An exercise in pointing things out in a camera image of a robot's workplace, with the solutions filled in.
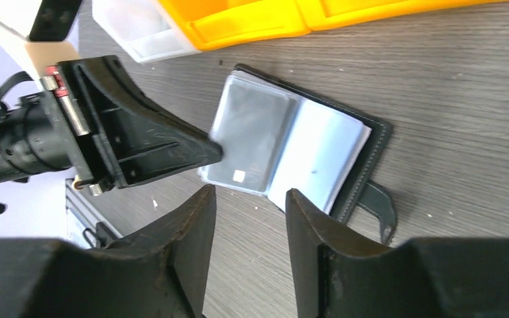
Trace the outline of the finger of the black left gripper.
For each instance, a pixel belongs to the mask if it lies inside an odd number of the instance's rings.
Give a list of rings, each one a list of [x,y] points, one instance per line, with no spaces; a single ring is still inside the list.
[[[57,64],[68,103],[56,106],[64,153],[85,185],[141,186],[219,162],[201,129],[146,96],[115,55]]]

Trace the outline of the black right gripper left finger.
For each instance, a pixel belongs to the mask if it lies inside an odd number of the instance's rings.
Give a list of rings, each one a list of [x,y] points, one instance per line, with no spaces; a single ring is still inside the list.
[[[105,248],[0,238],[0,317],[201,317],[216,212],[205,185]]]

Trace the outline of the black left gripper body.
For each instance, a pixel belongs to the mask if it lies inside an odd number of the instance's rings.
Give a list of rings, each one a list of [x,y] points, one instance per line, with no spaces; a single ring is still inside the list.
[[[78,187],[105,181],[105,164],[93,142],[89,86],[82,78],[51,71],[41,92],[19,98],[11,109],[3,98],[26,72],[13,74],[0,86],[0,183],[27,183],[31,176],[75,168]],[[0,214],[6,205],[0,203]]]

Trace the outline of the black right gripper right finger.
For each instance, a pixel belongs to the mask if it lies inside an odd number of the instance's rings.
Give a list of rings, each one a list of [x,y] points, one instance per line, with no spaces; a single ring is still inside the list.
[[[299,317],[509,317],[509,238],[412,238],[391,248],[286,195]]]

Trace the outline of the dark grey credit card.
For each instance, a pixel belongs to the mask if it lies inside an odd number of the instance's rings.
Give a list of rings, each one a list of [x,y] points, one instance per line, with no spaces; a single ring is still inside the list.
[[[230,83],[210,132],[222,146],[223,158],[205,167],[204,180],[266,192],[293,108],[294,100],[281,91],[243,81]]]

